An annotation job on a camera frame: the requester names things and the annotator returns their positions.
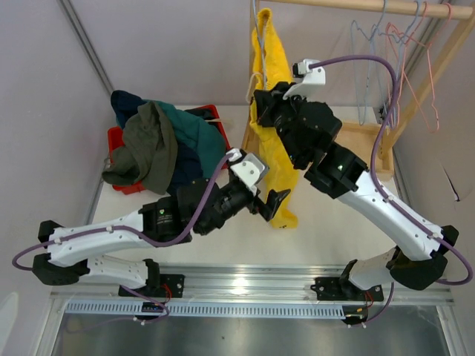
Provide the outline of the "yellow shorts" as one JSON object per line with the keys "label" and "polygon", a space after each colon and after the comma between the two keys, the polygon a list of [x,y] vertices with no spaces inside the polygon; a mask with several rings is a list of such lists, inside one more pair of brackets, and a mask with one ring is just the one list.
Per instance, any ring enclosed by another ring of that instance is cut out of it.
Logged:
{"label": "yellow shorts", "polygon": [[[266,87],[262,80],[257,78],[255,89],[270,90],[278,82],[290,82],[291,73],[286,54],[278,33],[272,23],[272,11],[264,8],[258,12],[258,24],[262,30],[265,24],[265,64],[266,64]],[[258,46],[256,32],[253,32],[253,48],[255,51],[253,59],[253,71],[261,72],[261,57]],[[257,108],[253,102],[249,107],[249,127],[258,138],[258,154],[269,166],[269,172],[264,177],[266,190],[282,191],[295,188],[299,174],[294,171],[289,157],[281,143],[275,129],[262,128],[257,125]]]}

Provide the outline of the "blue hanger of yellow shorts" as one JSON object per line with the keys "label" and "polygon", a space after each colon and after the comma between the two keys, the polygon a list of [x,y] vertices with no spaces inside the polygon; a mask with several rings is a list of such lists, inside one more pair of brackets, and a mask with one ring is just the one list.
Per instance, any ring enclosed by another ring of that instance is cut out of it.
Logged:
{"label": "blue hanger of yellow shorts", "polygon": [[[257,78],[260,78],[262,80],[263,86],[266,87],[266,64],[265,64],[265,41],[264,41],[264,33],[265,33],[265,24],[263,25],[263,29],[261,30],[259,28],[258,24],[258,12],[259,12],[259,1],[256,0],[251,0],[249,2],[250,4],[250,20],[249,20],[249,83],[248,83],[248,88],[246,92],[246,103],[250,104],[252,101],[252,90],[253,90],[253,85],[257,82]],[[258,46],[260,50],[260,57],[261,57],[261,66],[262,70],[261,72],[254,72],[253,71],[253,55],[255,54],[254,48],[253,48],[253,32],[256,32],[257,36],[257,41],[258,41]]]}

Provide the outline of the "dark grey shorts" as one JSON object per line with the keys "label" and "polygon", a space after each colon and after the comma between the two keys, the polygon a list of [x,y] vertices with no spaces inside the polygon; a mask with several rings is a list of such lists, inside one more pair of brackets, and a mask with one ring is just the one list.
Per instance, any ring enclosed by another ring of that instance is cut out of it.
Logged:
{"label": "dark grey shorts", "polygon": [[217,118],[213,105],[206,105],[199,108],[186,109],[186,112],[194,116],[200,117],[201,119],[205,121],[211,121]]}

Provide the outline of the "teal green shorts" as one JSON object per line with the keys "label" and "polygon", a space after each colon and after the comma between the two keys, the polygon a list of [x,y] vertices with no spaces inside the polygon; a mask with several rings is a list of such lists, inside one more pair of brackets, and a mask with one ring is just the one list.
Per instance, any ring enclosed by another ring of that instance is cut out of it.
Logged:
{"label": "teal green shorts", "polygon": [[200,117],[194,116],[174,105],[153,100],[153,103],[171,122],[178,142],[185,143],[199,156],[203,176],[211,178],[219,161],[224,157],[226,143],[220,132]]}

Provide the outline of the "navy blue shorts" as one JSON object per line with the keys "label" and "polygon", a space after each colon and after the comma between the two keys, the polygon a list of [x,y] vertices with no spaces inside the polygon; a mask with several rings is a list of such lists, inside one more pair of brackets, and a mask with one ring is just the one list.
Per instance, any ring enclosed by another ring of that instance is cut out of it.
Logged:
{"label": "navy blue shorts", "polygon": [[[125,123],[138,113],[138,107],[145,100],[124,90],[115,90],[111,94],[111,107],[116,114],[118,126],[123,129]],[[177,142],[177,158],[167,193],[175,195],[177,189],[190,183],[194,178],[203,176],[200,159],[197,153],[185,143]]]}

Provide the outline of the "blue hanger of navy shorts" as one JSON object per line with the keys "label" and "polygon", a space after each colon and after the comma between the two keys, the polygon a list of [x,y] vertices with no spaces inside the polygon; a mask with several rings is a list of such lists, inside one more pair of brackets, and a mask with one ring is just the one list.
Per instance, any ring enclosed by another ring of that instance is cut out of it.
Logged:
{"label": "blue hanger of navy shorts", "polygon": [[[369,48],[369,54],[376,55],[376,37],[379,33],[379,28],[386,14],[387,2],[383,1],[383,9],[377,22],[371,25],[369,31],[365,31],[359,23],[353,19],[350,23],[350,53],[356,54],[356,41],[355,37],[357,33],[360,33],[366,40]],[[353,62],[353,81],[356,90],[356,106],[358,110],[358,124],[360,126],[366,123],[367,109],[369,108],[367,100],[370,91],[370,78],[372,70],[372,62],[368,61],[363,74],[359,73],[359,70],[364,69],[363,65],[357,65]]]}

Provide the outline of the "olive green shorts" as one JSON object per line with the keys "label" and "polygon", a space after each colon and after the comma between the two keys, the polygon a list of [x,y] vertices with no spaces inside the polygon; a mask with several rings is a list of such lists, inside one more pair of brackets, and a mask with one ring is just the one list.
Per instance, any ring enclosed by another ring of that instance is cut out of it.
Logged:
{"label": "olive green shorts", "polygon": [[177,139],[171,121],[156,102],[146,102],[125,123],[123,145],[114,149],[103,180],[121,187],[141,183],[164,195],[177,160]]}

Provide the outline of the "blue hanger of olive shorts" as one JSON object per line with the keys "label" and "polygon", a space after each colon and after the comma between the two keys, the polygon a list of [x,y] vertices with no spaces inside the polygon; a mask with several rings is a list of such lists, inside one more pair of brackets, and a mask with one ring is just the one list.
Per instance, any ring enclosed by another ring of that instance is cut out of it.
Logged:
{"label": "blue hanger of olive shorts", "polygon": [[[387,7],[387,2],[383,1],[383,11],[380,15],[380,18],[377,23],[375,23],[371,27],[371,34],[370,37],[367,39],[369,44],[370,44],[370,53],[375,54],[376,53],[376,36],[385,36],[385,45],[384,49],[386,50],[385,52],[385,58],[387,58],[387,46],[388,45],[393,45],[395,42],[397,44],[397,49],[393,49],[393,55],[395,56],[397,62],[396,62],[396,78],[397,78],[397,89],[399,92],[401,92],[401,87],[402,87],[402,81],[403,81],[403,76],[405,75],[405,58],[407,55],[407,48],[409,43],[413,40],[412,36],[414,33],[417,31],[419,28],[419,25],[422,23],[422,17],[424,16],[423,12],[425,11],[426,5],[424,5],[424,9],[422,14],[420,13],[420,8],[422,6],[422,1],[415,1],[416,3],[416,13],[413,17],[412,22],[406,27],[405,32],[400,33],[398,28],[393,25],[391,22],[387,23],[387,28],[385,31],[380,29],[380,25],[384,19],[384,15],[386,13],[386,7]],[[387,98],[384,96],[383,90],[382,90],[382,84],[381,84],[381,78],[379,75],[379,70],[376,70],[376,79],[378,82],[378,89],[379,89],[379,97],[382,100],[382,116],[386,117],[388,116],[389,121],[387,123],[387,126],[389,129],[395,129],[396,126],[399,123],[399,104],[396,103],[394,108],[389,110],[389,104],[388,102],[391,100],[391,91],[390,87],[387,87]]]}

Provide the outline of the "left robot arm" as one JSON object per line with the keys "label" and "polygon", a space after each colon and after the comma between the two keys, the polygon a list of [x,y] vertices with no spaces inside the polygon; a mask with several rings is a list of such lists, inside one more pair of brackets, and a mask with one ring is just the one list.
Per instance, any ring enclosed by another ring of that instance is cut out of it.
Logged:
{"label": "left robot arm", "polygon": [[[111,253],[128,248],[165,247],[176,244],[209,187],[207,179],[196,179],[178,188],[176,195],[145,204],[124,217],[96,225],[64,228],[52,220],[41,223],[39,240],[50,242],[47,251],[33,258],[33,274],[45,285],[68,286],[81,283],[112,283],[135,289],[146,297],[154,296],[161,287],[158,263],[153,260],[127,261],[111,257]],[[281,194],[270,191],[263,202],[238,178],[226,185],[210,186],[210,195],[191,231],[206,235],[222,228],[239,211],[248,209],[266,221],[275,215]]]}

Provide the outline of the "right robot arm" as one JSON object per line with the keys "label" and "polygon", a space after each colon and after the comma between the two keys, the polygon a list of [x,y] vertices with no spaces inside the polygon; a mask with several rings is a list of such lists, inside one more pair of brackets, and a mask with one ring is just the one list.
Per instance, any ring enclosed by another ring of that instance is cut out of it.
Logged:
{"label": "right robot arm", "polygon": [[384,254],[350,261],[338,282],[340,293],[352,300],[382,283],[421,291],[439,282],[448,264],[447,246],[459,232],[427,221],[392,195],[365,161],[335,142],[342,122],[330,107],[287,99],[290,87],[279,82],[271,90],[255,90],[257,124],[274,130],[293,168],[304,171],[312,187],[362,214],[395,243]]}

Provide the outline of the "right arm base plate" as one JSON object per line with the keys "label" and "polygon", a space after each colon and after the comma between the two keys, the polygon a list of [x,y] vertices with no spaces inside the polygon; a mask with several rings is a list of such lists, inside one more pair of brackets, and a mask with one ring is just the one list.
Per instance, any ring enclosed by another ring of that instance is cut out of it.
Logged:
{"label": "right arm base plate", "polygon": [[310,290],[317,294],[317,299],[320,301],[382,302],[384,300],[381,285],[362,290],[340,277],[316,277]]}

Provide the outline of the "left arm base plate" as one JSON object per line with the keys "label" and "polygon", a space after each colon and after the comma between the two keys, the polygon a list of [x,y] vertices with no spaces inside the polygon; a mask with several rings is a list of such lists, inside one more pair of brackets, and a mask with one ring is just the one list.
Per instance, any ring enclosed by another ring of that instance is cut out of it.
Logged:
{"label": "left arm base plate", "polygon": [[182,298],[184,274],[153,274],[144,278],[144,285],[134,291],[145,297]]}

